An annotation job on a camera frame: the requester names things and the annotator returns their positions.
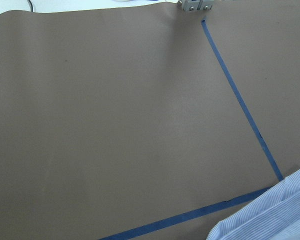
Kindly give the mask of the light blue striped shirt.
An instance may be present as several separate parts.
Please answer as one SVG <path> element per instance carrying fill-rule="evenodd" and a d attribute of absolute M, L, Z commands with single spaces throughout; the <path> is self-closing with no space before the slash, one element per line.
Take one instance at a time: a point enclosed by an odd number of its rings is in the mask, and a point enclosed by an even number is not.
<path fill-rule="evenodd" d="M 300 169 L 219 221 L 207 239 L 300 240 Z"/>

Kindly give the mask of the grey aluminium post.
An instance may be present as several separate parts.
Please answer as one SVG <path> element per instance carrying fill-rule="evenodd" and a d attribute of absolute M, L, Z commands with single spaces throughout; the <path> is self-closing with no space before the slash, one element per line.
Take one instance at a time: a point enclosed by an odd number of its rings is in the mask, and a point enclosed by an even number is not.
<path fill-rule="evenodd" d="M 214 0 L 178 0 L 177 4 L 184 12 L 209 11 Z"/>

